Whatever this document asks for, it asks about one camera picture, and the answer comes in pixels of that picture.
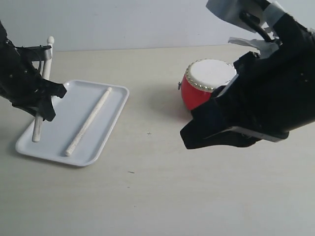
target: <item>plastic tray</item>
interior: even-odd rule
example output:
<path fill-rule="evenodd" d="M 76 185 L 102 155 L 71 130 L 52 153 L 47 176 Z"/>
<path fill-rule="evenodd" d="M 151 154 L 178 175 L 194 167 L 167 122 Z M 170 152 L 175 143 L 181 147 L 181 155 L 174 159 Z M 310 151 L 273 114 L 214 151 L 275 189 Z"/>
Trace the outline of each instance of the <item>plastic tray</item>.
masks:
<path fill-rule="evenodd" d="M 40 142 L 32 142 L 33 121 L 17 141 L 16 150 L 41 159 L 87 166 L 94 163 L 101 154 L 126 103 L 129 91 L 122 86 L 79 80 L 70 81 L 64 86 L 68 92 L 63 99 L 52 99 L 56 117 L 52 122 L 43 122 Z M 66 148 L 108 87 L 113 88 L 112 92 L 73 154 L 67 157 L 64 154 Z"/>

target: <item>beige table surface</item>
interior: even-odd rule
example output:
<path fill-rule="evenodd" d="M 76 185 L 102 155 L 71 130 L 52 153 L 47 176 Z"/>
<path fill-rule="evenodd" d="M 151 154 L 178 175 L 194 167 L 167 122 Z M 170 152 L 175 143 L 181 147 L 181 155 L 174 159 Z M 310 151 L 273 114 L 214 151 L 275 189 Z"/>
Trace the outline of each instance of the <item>beige table surface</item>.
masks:
<path fill-rule="evenodd" d="M 55 53 L 51 80 L 122 85 L 130 97 L 100 158 L 81 169 L 17 154 L 32 117 L 0 99 L 0 235 L 315 235 L 314 124 L 247 149 L 186 150 L 180 138 L 190 120 L 177 90 L 186 67 L 247 51 Z"/>

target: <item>drum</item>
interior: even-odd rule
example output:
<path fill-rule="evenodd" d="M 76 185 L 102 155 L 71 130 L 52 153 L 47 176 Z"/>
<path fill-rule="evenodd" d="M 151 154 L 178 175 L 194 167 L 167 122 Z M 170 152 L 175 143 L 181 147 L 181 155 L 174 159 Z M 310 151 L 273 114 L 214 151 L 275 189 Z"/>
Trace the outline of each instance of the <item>drum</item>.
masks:
<path fill-rule="evenodd" d="M 235 75 L 234 66 L 221 60 L 203 59 L 192 63 L 180 83 L 182 98 L 188 110 L 208 101 L 216 88 L 227 85 Z"/>

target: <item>drum rim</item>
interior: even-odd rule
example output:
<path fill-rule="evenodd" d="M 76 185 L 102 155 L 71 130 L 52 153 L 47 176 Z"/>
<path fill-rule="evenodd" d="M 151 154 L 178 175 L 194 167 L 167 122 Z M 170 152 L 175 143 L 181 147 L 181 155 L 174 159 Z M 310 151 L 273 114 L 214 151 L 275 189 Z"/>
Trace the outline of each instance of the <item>drum rim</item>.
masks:
<path fill-rule="evenodd" d="M 190 71 L 190 68 L 192 67 L 192 65 L 194 65 L 195 63 L 197 62 L 200 62 L 200 61 L 203 61 L 203 60 L 218 60 L 218 59 L 210 59 L 210 58 L 205 58 L 205 59 L 199 59 L 199 60 L 196 60 L 194 61 L 193 63 L 191 63 L 187 69 L 186 69 L 186 72 L 185 72 L 185 77 L 186 77 L 186 80 L 188 81 L 188 83 L 193 86 L 194 88 L 200 90 L 200 91 L 204 91 L 204 92 L 213 92 L 215 89 L 217 89 L 218 87 L 213 87 L 213 86 L 204 86 L 200 83 L 198 83 L 197 81 L 195 81 L 189 74 L 189 71 Z M 223 60 L 218 60 L 218 61 L 222 61 L 224 63 L 226 63 L 227 65 L 234 67 L 234 65 L 228 63 L 228 62 L 225 62 Z"/>

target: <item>drumstick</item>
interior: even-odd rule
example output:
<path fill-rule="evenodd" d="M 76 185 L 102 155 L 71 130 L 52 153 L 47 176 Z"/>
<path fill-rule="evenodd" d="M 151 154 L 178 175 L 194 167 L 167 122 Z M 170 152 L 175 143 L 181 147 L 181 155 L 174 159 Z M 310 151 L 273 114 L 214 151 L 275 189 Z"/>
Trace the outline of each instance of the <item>drumstick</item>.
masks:
<path fill-rule="evenodd" d="M 50 36 L 47 39 L 47 45 L 51 46 L 50 52 L 51 56 L 53 56 L 53 44 L 55 40 L 53 36 Z M 51 69 L 51 62 L 52 58 L 49 60 L 44 61 L 44 66 L 43 66 L 43 73 L 42 73 L 42 78 L 45 80 L 49 80 L 50 77 L 50 69 Z M 34 130 L 33 130 L 33 136 L 31 140 L 34 143 L 38 143 L 40 141 L 40 134 L 41 134 L 41 127 L 43 124 L 43 117 L 40 116 L 39 113 L 36 114 L 35 116 L 35 121 L 34 121 Z"/>
<path fill-rule="evenodd" d="M 84 125 L 82 126 L 81 130 L 75 136 L 75 138 L 73 139 L 72 143 L 69 145 L 69 147 L 65 151 L 66 156 L 71 156 L 72 155 L 74 149 L 77 147 L 77 145 L 79 144 L 80 140 L 84 136 L 85 132 L 88 130 L 90 124 L 93 122 L 94 118 L 96 117 L 96 115 L 98 114 L 99 110 L 101 109 L 101 107 L 105 103 L 105 101 L 106 101 L 106 99 L 107 99 L 107 97 L 108 97 L 108 95 L 109 95 L 109 93 L 111 91 L 112 91 L 112 88 L 109 87 L 106 90 L 106 92 L 103 94 L 103 96 L 100 98 L 100 100 L 97 102 L 97 104 L 95 105 L 93 111 L 91 112 L 91 114 L 89 115 L 88 119 L 85 121 Z"/>

